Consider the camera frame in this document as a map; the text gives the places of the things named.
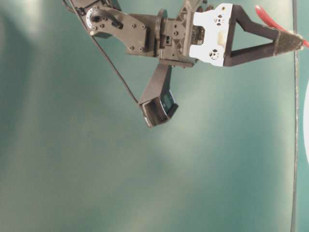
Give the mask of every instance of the red object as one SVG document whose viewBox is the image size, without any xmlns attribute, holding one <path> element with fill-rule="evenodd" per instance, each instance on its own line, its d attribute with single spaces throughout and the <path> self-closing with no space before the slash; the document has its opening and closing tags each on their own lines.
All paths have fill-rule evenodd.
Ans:
<svg viewBox="0 0 309 232">
<path fill-rule="evenodd" d="M 257 15 L 260 17 L 260 19 L 269 27 L 271 28 L 277 28 L 279 30 L 287 31 L 282 26 L 280 26 L 278 23 L 276 23 L 268 14 L 267 12 L 259 5 L 255 6 L 255 11 Z M 304 46 L 309 47 L 309 42 L 304 40 L 303 43 Z"/>
</svg>

